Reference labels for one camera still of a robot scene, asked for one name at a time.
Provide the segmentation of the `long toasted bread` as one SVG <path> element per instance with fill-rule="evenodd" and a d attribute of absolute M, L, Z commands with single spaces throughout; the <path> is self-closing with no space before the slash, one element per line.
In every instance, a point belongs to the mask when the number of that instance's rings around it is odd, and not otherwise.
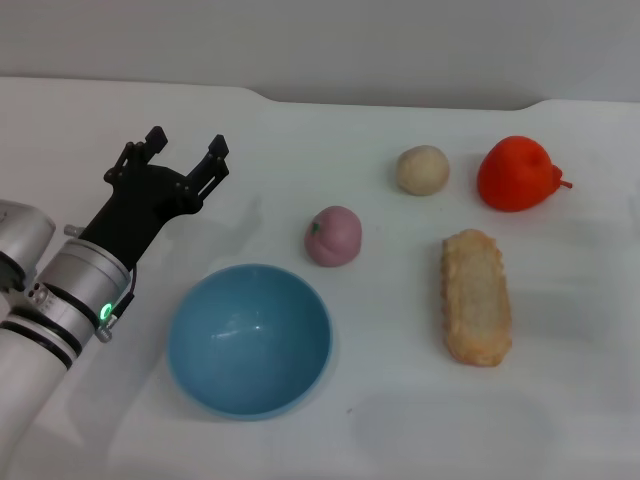
<path fill-rule="evenodd" d="M 512 317 L 503 257 L 476 229 L 442 242 L 440 262 L 444 342 L 458 362 L 496 367 L 512 347 Z"/>

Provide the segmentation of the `pink toy peach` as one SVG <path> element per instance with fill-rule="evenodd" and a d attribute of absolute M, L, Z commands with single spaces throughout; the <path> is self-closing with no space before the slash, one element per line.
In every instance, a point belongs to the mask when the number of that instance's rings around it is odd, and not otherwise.
<path fill-rule="evenodd" d="M 309 257 L 322 267 L 339 267 L 360 253 L 362 225 L 358 216 L 343 206 L 331 206 L 310 222 L 304 247 Z"/>

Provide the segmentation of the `red pepper toy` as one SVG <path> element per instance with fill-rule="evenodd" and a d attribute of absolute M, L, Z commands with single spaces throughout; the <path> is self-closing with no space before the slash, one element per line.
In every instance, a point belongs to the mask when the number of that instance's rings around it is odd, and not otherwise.
<path fill-rule="evenodd" d="M 545 201 L 560 188 L 573 184 L 552 163 L 545 148 L 525 136 L 500 140 L 485 156 L 476 186 L 485 204 L 503 212 L 528 210 Z"/>

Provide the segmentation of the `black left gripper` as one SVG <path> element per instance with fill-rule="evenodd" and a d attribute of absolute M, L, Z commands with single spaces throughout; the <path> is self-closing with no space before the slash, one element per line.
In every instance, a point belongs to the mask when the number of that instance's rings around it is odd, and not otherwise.
<path fill-rule="evenodd" d="M 157 165 L 151 159 L 167 145 L 160 126 L 143 141 L 127 142 L 104 181 L 113 188 L 111 197 L 79 236 L 120 261 L 134 266 L 163 226 L 181 215 L 201 210 L 205 199 L 229 175 L 229 148 L 217 135 L 203 159 L 185 177 Z"/>

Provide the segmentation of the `beige round bun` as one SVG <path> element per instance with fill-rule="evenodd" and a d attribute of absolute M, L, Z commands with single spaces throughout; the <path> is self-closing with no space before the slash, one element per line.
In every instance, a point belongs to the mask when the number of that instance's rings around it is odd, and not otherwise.
<path fill-rule="evenodd" d="M 447 184 L 450 166 L 446 155 L 437 147 L 420 145 L 403 152 L 396 162 L 396 183 L 414 196 L 430 196 Z"/>

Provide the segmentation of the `blue bowl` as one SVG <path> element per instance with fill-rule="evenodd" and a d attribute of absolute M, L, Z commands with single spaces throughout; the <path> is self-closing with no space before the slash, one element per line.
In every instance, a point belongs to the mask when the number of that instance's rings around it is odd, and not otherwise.
<path fill-rule="evenodd" d="M 321 296 L 270 265 L 219 270 L 171 320 L 166 356 L 182 392 L 213 414 L 255 421 L 301 403 L 330 363 L 333 328 Z"/>

